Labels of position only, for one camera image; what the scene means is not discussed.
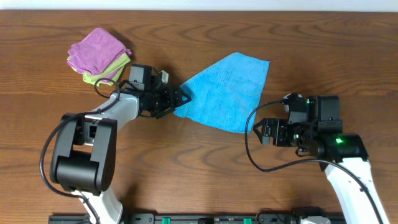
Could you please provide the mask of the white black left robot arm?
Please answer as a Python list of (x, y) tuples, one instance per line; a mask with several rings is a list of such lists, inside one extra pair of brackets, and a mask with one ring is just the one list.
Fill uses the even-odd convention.
[(61, 189), (57, 194), (78, 199), (90, 223), (119, 223), (123, 205), (111, 186), (118, 132), (143, 111), (159, 119), (190, 100), (190, 95), (178, 86), (145, 90), (127, 82), (117, 85), (99, 107), (63, 115), (47, 139), (55, 143), (48, 187), (58, 184)]

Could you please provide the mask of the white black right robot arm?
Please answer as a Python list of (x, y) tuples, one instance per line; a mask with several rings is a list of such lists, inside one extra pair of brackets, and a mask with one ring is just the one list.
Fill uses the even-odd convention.
[(264, 118), (253, 126), (262, 144), (296, 147), (299, 160), (263, 168), (273, 172), (299, 164), (320, 165), (338, 197), (346, 223), (388, 223), (361, 137), (344, 133), (342, 120)]

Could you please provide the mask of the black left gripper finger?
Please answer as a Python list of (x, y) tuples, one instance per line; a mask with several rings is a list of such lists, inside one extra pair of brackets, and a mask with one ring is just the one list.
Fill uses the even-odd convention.
[(177, 106), (181, 107), (191, 102), (192, 98), (190, 95), (185, 93), (180, 87), (177, 88)]
[(154, 109), (154, 118), (155, 119), (160, 119), (163, 118), (164, 116), (174, 112), (176, 109), (175, 106), (158, 106), (155, 107)]

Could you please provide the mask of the blue microfiber cloth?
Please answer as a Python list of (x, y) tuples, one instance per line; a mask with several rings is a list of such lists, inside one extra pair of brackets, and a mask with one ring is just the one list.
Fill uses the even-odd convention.
[(270, 61), (232, 53), (187, 80), (181, 89), (191, 102), (174, 114), (231, 133), (243, 134), (254, 124)]

